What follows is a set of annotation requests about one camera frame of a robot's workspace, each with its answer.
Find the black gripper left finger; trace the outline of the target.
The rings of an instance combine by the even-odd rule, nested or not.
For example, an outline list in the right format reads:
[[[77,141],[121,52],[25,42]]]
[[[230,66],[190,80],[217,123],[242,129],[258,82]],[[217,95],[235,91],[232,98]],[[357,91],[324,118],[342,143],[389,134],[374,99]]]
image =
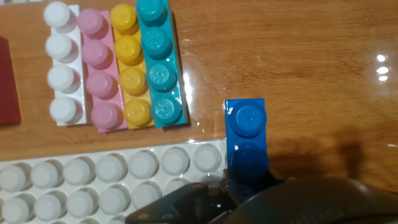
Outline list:
[[[239,185],[232,180],[191,183],[174,190],[125,218],[125,224],[224,223],[239,204]]]

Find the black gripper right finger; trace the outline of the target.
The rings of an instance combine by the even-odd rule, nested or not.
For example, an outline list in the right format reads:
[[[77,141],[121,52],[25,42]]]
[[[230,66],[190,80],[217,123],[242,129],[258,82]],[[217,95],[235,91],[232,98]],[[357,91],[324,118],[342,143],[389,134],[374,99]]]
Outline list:
[[[270,186],[279,185],[285,182],[283,176],[276,169],[269,169],[267,178]]]

